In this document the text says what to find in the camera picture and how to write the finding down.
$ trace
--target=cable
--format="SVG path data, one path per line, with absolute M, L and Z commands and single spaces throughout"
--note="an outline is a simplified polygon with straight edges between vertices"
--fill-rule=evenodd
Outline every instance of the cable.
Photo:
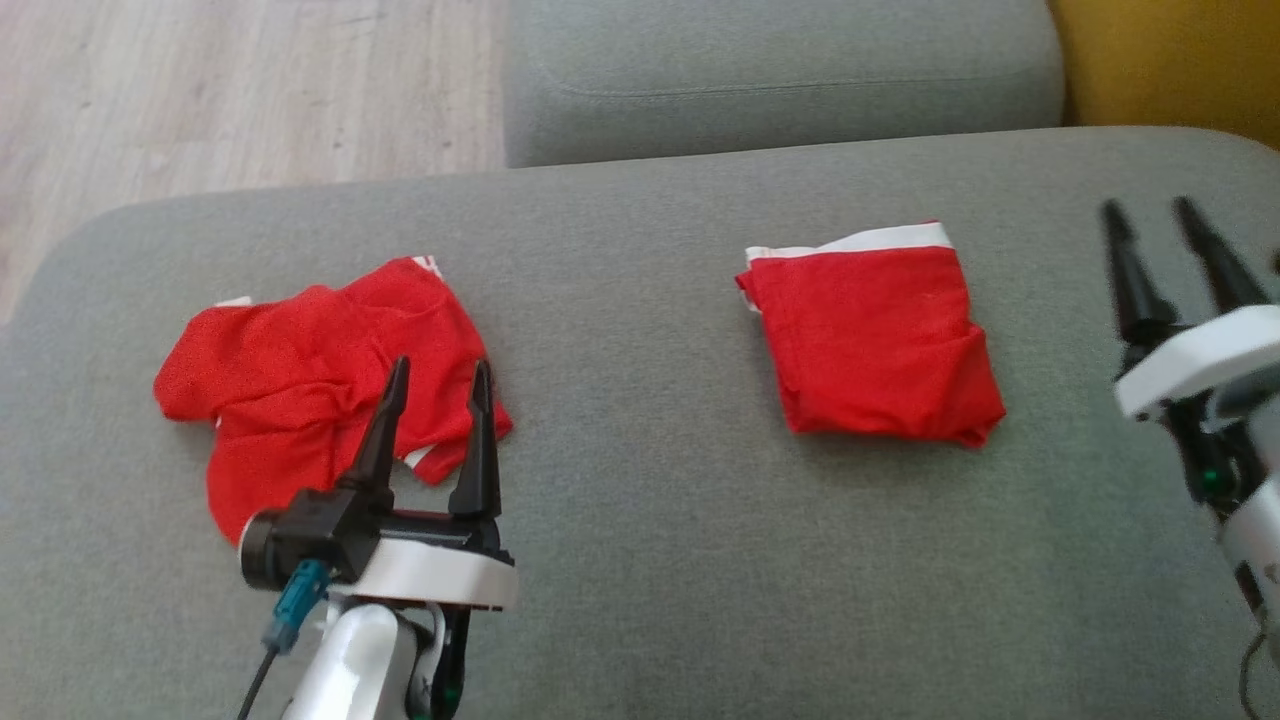
M 1261 720 L 1257 712 L 1254 712 L 1253 706 L 1249 705 L 1249 664 L 1253 661 L 1253 656 L 1258 653 L 1258 648 L 1267 639 L 1266 630 L 1258 630 L 1258 634 L 1249 643 L 1249 647 L 1244 651 L 1244 657 L 1240 659 L 1240 708 L 1244 710 L 1244 715 L 1249 720 Z
M 262 664 L 257 666 L 257 674 L 253 675 L 253 682 L 248 685 L 248 692 L 244 693 L 244 703 L 241 705 L 241 712 L 236 716 L 236 720 L 248 720 L 248 711 L 253 707 L 253 700 L 257 698 L 257 691 L 262 689 L 262 680 L 266 679 L 266 671 L 271 669 L 271 661 L 279 655 L 279 650 L 274 647 L 266 648 L 266 656 L 262 657 Z
M 293 644 L 298 642 L 298 632 L 302 629 L 303 620 L 311 609 L 325 597 L 328 587 L 329 566 L 319 560 L 303 560 L 289 575 L 289 582 L 284 585 L 280 600 L 271 610 L 271 621 L 268 624 L 266 632 L 262 633 L 266 657 L 262 659 L 262 664 L 257 667 L 257 675 L 253 675 L 253 683 L 244 693 L 244 705 L 241 706 L 237 720 L 248 719 L 248 711 L 253 707 L 257 691 L 262 688 L 266 671 L 271 669 L 271 661 L 275 660 L 276 655 L 288 655 L 293 650 Z

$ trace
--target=folded red shirt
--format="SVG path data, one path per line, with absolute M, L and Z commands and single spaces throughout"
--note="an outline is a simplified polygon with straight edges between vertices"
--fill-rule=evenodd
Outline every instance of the folded red shirt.
M 746 254 L 794 432 L 987 442 L 1005 406 L 940 223 Z

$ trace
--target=robotic arm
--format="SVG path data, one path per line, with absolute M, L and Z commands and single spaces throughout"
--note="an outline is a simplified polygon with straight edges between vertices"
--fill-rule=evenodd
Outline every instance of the robotic arm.
M 1125 416 L 1157 420 L 1174 437 L 1187 491 L 1217 524 L 1258 641 L 1280 666 L 1280 306 L 1187 197 L 1174 211 L 1204 266 L 1221 313 L 1199 325 L 1179 323 L 1135 249 L 1120 205 L 1102 208 L 1116 325 L 1125 342 L 1115 396 Z
M 303 489 L 283 510 L 259 512 L 239 543 L 256 589 L 282 592 L 262 637 L 268 655 L 292 650 L 307 612 L 326 600 L 325 634 L 282 720 L 448 720 L 462 698 L 472 610 L 516 602 L 515 561 L 502 548 L 498 439 L 489 364 L 476 365 L 471 436 L 449 511 L 394 509 L 396 425 L 408 359 L 392 369 L 356 461 L 332 491 Z M 421 624 L 401 611 L 421 609 Z

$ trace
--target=red cloth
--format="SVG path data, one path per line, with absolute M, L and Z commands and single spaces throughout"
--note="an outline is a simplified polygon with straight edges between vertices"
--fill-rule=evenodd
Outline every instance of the red cloth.
M 396 456 L 438 484 L 466 455 L 467 397 L 485 348 L 444 281 L 410 258 L 342 290 L 210 307 L 187 324 L 155 380 L 170 420 L 215 423 L 209 509 L 237 542 L 257 511 L 334 486 L 360 446 L 392 363 L 411 363 Z M 498 436 L 511 418 L 497 406 Z
M 942 225 L 818 249 L 750 249 L 737 277 L 764 319 L 787 425 L 982 447 L 1005 416 L 986 334 Z

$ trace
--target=gray sofa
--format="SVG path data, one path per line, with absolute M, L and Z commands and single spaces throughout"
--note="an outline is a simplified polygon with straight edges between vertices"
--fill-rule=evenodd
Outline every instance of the gray sofa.
M 513 168 L 1061 120 L 1043 0 L 511 5 Z
M 522 600 L 472 623 L 461 717 L 1235 717 L 1253 623 L 1171 443 L 1115 407 L 1097 210 L 1125 201 L 1194 320 L 1208 299 L 1170 199 L 1260 265 L 1277 186 L 1280 156 L 1240 138 L 1088 128 L 110 213 L 54 251 L 0 342 L 0 715 L 232 715 L 274 597 L 241 582 L 205 507 L 210 433 L 160 416 L 155 372 L 211 302 L 430 252 L 516 420 L 500 525 Z M 732 281 L 742 249 L 928 218 L 1007 419 L 979 452 L 790 434 Z

